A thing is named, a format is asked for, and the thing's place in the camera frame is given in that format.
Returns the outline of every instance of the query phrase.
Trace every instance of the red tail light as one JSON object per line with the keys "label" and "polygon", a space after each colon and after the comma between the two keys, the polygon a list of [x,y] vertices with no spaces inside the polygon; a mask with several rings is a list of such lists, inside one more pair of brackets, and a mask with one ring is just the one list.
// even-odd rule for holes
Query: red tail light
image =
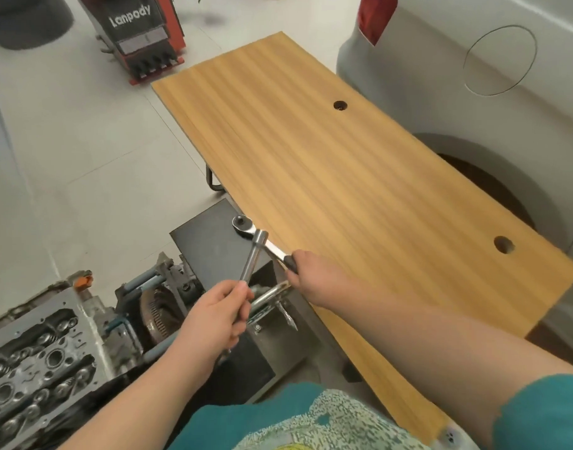
{"label": "red tail light", "polygon": [[362,35],[376,45],[397,8],[397,0],[362,0],[357,24]]}

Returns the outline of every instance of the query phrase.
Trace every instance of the person's left arm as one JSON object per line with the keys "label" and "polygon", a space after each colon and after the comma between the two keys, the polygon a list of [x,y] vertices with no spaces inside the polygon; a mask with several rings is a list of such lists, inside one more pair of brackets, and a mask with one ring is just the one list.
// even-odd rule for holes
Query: person's left arm
{"label": "person's left arm", "polygon": [[61,450],[161,450],[216,359],[245,331],[252,298],[244,281],[226,280],[210,289],[190,310],[167,352]]}

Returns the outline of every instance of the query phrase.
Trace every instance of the person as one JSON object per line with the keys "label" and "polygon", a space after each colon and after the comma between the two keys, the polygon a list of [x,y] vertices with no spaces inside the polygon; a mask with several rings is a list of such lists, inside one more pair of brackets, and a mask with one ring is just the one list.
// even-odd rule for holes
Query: person
{"label": "person", "polygon": [[[291,284],[357,329],[482,448],[573,449],[572,365],[471,318],[374,289],[312,252],[293,257]],[[252,298],[242,281],[210,289],[168,351],[61,448],[163,449],[217,357],[245,331]],[[303,383],[260,404],[205,406],[170,448],[426,447],[344,393]]]}

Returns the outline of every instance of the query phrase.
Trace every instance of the tabletop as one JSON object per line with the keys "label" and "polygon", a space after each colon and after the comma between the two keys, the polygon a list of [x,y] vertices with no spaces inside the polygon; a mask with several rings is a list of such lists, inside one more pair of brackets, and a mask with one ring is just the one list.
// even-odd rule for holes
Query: tabletop
{"label": "tabletop", "polygon": [[[403,299],[519,336],[573,283],[573,261],[283,33],[153,88],[285,251],[315,251]],[[446,416],[353,328],[316,311],[396,422],[430,442]]]}

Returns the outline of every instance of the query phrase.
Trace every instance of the engine block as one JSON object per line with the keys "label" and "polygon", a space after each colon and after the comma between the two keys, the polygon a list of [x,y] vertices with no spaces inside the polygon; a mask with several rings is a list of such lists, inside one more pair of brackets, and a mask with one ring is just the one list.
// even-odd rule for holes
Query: engine block
{"label": "engine block", "polygon": [[140,362],[132,326],[67,287],[0,327],[0,450],[26,448]]}

